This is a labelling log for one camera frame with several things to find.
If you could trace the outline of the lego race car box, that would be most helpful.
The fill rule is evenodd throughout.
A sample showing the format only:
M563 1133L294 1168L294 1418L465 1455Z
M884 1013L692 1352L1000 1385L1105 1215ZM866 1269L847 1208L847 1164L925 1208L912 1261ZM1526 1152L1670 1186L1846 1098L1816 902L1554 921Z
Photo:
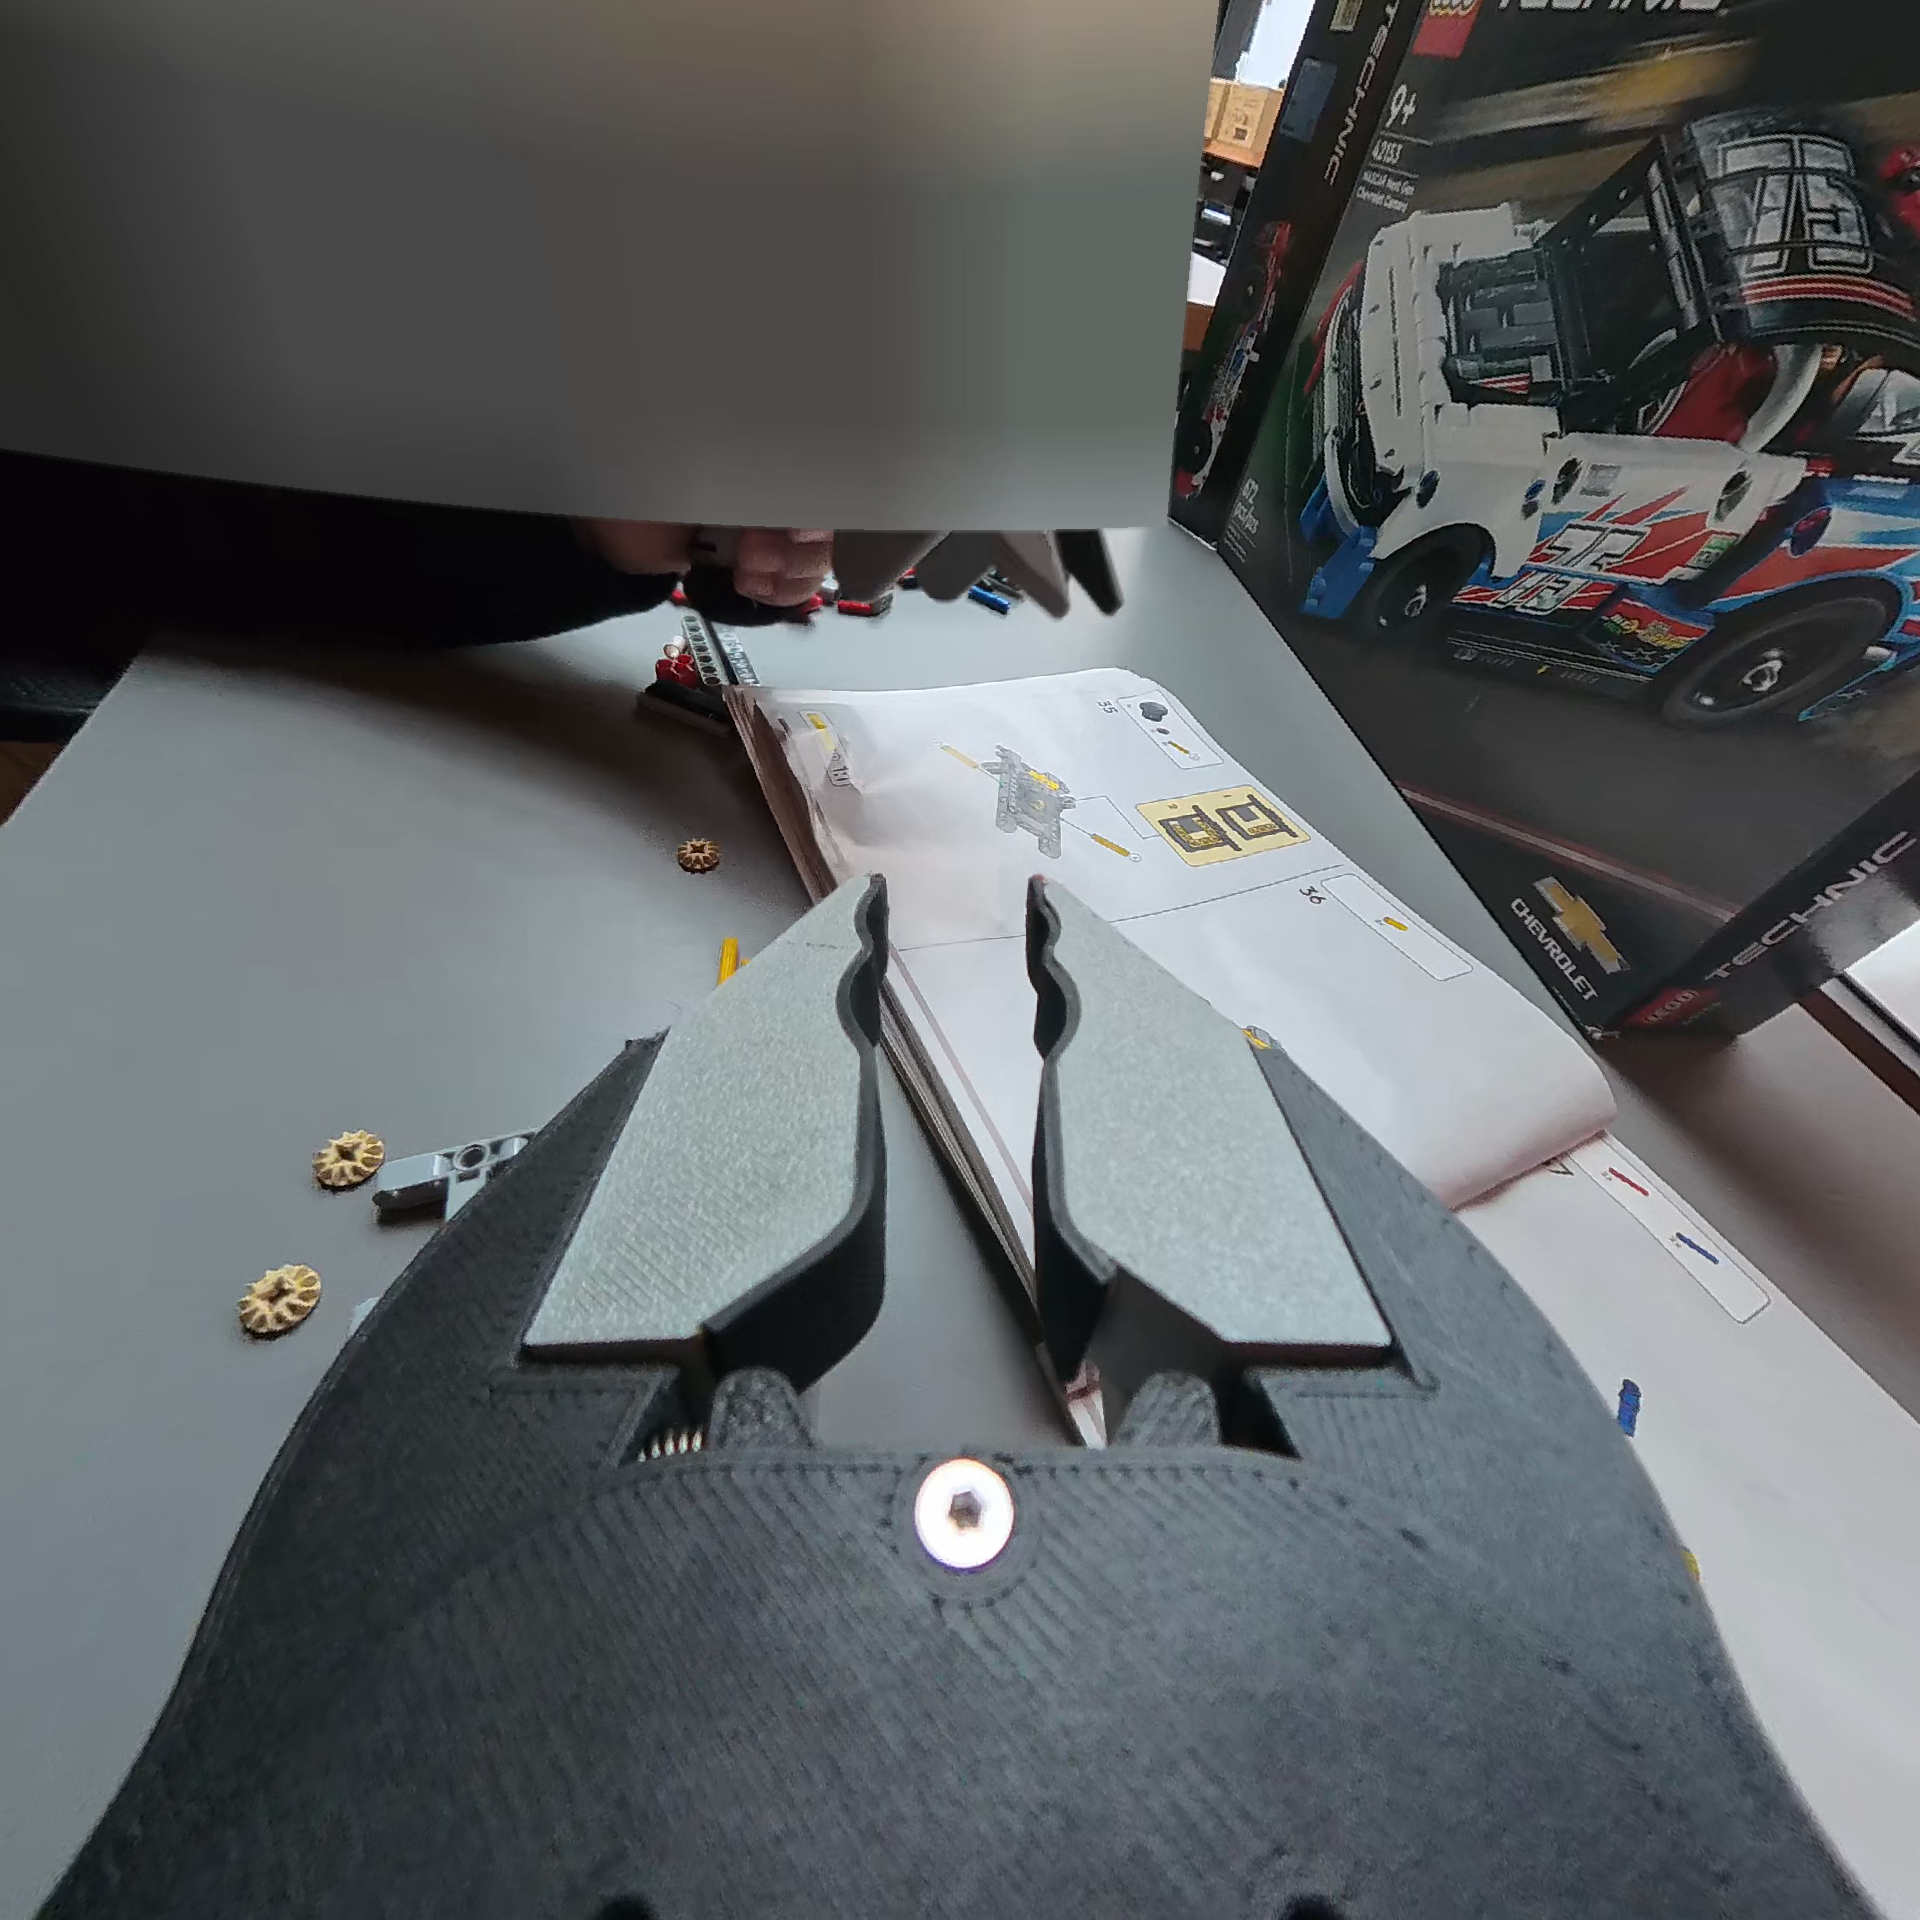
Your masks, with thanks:
M1917 921L1917 5L1314 5L1171 442L1592 1033Z

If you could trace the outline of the person's left hand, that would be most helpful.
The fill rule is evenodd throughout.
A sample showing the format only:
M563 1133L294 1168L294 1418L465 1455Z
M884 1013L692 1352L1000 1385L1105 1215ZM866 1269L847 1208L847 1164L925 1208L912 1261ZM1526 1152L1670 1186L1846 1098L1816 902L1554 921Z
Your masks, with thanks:
M685 574L696 527L647 518L577 518L571 529L630 574ZM807 605L834 565L834 529L742 529L731 586L738 598L786 611Z

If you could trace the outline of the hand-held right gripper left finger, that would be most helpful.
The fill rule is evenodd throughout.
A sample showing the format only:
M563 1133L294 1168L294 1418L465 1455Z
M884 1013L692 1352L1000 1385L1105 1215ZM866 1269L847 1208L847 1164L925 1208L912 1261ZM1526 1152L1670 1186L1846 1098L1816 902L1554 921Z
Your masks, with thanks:
M638 1455L651 1401L738 1373L814 1387L884 1306L877 998L887 886L851 879L667 1031L563 1174L523 1306L523 1369L593 1455Z

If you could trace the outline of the grey lego frame assembly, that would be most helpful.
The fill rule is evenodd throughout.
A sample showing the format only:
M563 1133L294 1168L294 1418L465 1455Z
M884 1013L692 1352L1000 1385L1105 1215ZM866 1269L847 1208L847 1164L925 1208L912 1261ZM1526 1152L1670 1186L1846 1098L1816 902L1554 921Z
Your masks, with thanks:
M494 1173L523 1153L529 1133L471 1139L458 1148L424 1152L418 1158L390 1158L370 1179L370 1208L379 1217L406 1217L433 1209L458 1215Z

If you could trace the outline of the red and black lego assembly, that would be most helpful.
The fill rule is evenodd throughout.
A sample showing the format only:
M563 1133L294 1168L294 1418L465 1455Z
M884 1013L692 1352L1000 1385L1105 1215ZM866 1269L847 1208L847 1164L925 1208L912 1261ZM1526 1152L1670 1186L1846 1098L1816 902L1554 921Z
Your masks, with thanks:
M663 637L653 677L634 692L634 715L734 739L734 689L754 689L758 672L745 639L685 601L671 605L676 633Z

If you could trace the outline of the lego instruction booklet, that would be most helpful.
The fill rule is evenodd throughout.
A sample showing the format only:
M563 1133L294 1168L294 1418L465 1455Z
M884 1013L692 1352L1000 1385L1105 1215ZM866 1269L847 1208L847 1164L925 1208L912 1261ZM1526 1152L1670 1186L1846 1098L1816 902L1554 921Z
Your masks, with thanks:
M1030 874L1279 1040L1549 1312L1639 1434L1757 1715L1887 1918L1917 1918L1917 1418L1603 1122L1596 1058L1164 689L734 689L812 898L887 874L891 1049L1036 1284Z

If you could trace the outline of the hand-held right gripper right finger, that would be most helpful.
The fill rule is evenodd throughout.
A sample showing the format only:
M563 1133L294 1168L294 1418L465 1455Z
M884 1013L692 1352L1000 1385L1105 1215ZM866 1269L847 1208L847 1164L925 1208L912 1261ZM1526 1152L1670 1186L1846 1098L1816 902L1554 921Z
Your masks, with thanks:
M1040 1054L1036 1273L1046 1352L1090 1385L1105 1444L1153 1378L1276 1448L1243 1381L1358 1373L1391 1327L1256 1045L1067 886L1026 886Z

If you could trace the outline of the person's left forearm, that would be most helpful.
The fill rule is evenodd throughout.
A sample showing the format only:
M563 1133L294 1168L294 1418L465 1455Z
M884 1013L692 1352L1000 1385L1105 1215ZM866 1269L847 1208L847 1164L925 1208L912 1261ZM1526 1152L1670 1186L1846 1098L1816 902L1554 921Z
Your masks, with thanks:
M122 662L156 633L345 651L563 637L653 611L566 518L4 451L4 655Z

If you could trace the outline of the black chair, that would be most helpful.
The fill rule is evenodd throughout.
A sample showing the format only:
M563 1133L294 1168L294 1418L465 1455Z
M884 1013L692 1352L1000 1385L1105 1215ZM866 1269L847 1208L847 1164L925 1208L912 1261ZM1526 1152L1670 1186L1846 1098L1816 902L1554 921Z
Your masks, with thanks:
M69 744L124 672L124 662L4 655L4 744Z

